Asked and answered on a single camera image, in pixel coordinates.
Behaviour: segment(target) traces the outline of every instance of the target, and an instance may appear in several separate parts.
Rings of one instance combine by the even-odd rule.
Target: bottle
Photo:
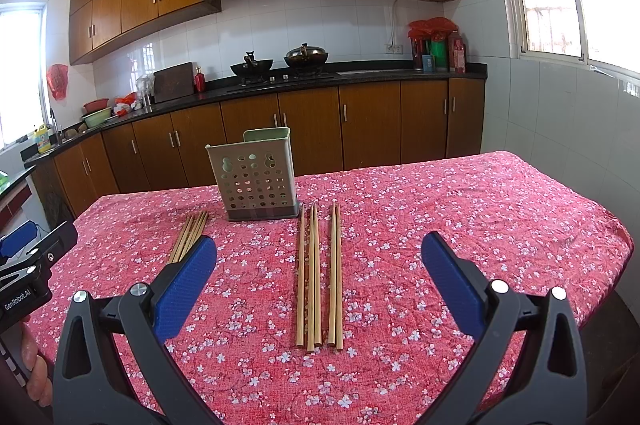
[[[204,74],[200,72],[200,68],[196,68],[196,76],[193,77],[193,84],[196,86],[196,91],[204,92]]]

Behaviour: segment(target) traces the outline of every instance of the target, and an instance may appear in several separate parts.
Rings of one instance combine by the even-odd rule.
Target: red plastic bag
[[[434,17],[429,20],[414,20],[409,22],[410,39],[431,39],[433,42],[446,40],[453,30],[457,30],[457,24],[444,17]]]
[[[49,85],[49,90],[54,100],[64,100],[66,98],[68,69],[64,64],[53,64],[47,71],[47,85]]]

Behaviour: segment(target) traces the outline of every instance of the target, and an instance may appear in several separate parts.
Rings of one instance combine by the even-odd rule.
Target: finger
[[[36,357],[36,363],[27,382],[27,394],[33,401],[38,401],[47,384],[47,363],[42,357]]]
[[[22,326],[22,346],[21,346],[21,354],[22,361],[24,362],[24,366],[27,369],[33,369],[33,366],[36,363],[36,357],[38,356],[38,344],[36,344],[36,340],[33,338],[31,331],[24,324]]]

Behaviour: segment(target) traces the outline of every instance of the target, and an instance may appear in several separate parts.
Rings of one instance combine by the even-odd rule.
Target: dish rack
[[[240,143],[207,145],[230,221],[298,217],[289,127],[245,131]]]

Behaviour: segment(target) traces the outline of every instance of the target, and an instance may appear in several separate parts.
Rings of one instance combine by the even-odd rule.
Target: pink tablecloth
[[[341,353],[295,346],[298,222],[229,223],[216,186],[109,196],[76,222],[78,245],[55,268],[53,300],[31,319],[51,357],[74,291],[121,294],[152,280],[189,212],[210,212],[218,265],[180,335],[167,342],[197,392],[226,423],[412,424],[470,348],[420,262],[438,230],[488,278],[569,295],[583,322],[612,289],[633,243],[619,220],[497,152],[297,179],[321,216],[322,293],[330,206],[342,205]],[[155,406],[124,340],[122,360],[141,400]],[[506,384],[519,339],[490,389]]]

